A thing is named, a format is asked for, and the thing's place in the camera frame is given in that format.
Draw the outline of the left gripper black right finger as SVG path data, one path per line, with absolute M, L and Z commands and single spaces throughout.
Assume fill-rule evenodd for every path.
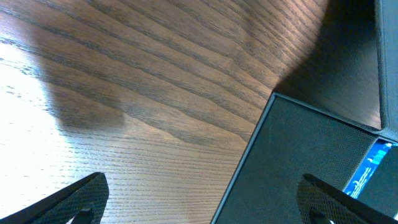
M 302 176 L 297 189 L 297 205 L 305 224 L 397 224 L 397 220 L 311 174 Z

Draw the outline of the blue snack bar wrapper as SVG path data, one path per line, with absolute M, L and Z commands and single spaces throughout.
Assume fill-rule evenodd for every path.
M 378 139 L 355 170 L 343 192 L 357 199 L 393 145 L 391 142 Z

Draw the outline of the black gift box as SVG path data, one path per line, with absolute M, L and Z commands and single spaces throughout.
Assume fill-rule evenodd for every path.
M 302 176 L 343 192 L 393 143 L 357 198 L 397 220 L 397 2 L 331 1 L 309 57 L 272 92 L 212 223 L 303 223 Z

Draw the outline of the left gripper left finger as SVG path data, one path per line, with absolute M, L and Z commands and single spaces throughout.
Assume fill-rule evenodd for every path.
M 1 223 L 100 224 L 109 198 L 106 176 L 94 172 L 1 219 Z

